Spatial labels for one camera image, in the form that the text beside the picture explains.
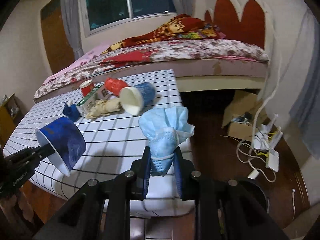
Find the wooden floor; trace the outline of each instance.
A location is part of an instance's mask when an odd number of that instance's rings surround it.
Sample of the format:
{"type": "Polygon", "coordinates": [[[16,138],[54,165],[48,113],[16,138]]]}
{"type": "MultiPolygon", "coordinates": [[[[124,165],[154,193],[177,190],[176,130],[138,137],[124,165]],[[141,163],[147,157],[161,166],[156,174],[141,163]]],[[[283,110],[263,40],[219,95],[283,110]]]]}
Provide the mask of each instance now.
{"type": "MultiPolygon", "coordinates": [[[[233,93],[232,90],[219,90],[181,94],[183,104],[189,109],[189,123],[196,127],[191,138],[196,168],[216,180],[227,181],[230,178],[246,177],[252,171],[248,164],[237,159],[237,142],[220,136],[227,135],[226,130],[221,128],[221,122],[223,110],[232,100],[233,93]]],[[[276,150],[280,154],[280,169],[276,182],[267,182],[261,174],[257,182],[270,199],[270,216],[284,228],[293,219],[292,188],[296,190],[295,216],[306,210],[309,203],[298,164],[286,142],[281,140],[276,150]]],[[[273,174],[262,164],[259,161],[253,162],[254,166],[262,168],[272,178],[273,174]]],[[[65,202],[29,182],[24,185],[23,191],[43,222],[47,222],[65,202]]],[[[186,216],[180,221],[180,232],[183,232],[182,228],[193,228],[193,216],[186,216]]]]}

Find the floral bedsheet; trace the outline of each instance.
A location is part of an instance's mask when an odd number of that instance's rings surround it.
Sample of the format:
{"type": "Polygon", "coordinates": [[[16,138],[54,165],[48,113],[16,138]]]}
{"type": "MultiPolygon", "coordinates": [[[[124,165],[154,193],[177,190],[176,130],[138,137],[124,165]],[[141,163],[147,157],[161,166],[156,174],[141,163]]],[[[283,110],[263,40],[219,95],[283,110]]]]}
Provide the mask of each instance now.
{"type": "Polygon", "coordinates": [[[204,59],[223,56],[253,58],[260,62],[269,60],[265,51],[256,45],[233,40],[169,40],[117,49],[100,55],[86,64],[74,68],[62,76],[42,85],[34,99],[40,98],[66,85],[119,67],[150,62],[180,59],[204,59]]]}

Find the small milk carton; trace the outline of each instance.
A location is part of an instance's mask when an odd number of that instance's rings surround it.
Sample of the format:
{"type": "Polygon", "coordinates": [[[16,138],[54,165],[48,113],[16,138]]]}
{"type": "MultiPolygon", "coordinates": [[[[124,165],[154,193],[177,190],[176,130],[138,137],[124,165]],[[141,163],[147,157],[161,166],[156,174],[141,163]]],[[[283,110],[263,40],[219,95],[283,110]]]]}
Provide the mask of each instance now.
{"type": "Polygon", "coordinates": [[[110,94],[104,87],[104,84],[96,86],[76,105],[81,116],[85,117],[91,110],[91,107],[95,106],[96,100],[108,99],[110,94]]]}

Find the round black object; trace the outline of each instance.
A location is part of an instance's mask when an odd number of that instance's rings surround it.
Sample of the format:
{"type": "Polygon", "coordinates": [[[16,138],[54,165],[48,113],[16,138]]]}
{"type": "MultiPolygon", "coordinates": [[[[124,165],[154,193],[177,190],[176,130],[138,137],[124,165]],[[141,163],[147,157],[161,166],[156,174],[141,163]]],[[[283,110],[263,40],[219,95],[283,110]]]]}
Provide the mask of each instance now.
{"type": "Polygon", "coordinates": [[[258,186],[253,179],[243,178],[237,179],[237,181],[259,202],[263,209],[268,212],[268,199],[261,187],[258,186]]]}

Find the blue face mask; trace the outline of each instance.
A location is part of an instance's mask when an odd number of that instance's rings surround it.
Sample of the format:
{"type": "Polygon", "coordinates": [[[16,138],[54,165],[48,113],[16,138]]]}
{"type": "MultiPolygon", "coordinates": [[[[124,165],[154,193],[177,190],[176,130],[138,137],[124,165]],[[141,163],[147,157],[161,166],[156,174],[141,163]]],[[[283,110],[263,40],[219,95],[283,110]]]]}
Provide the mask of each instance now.
{"type": "Polygon", "coordinates": [[[167,174],[174,150],[193,135],[195,127],[187,121],[188,109],[183,106],[151,109],[140,117],[139,126],[150,141],[152,176],[167,174]]]}

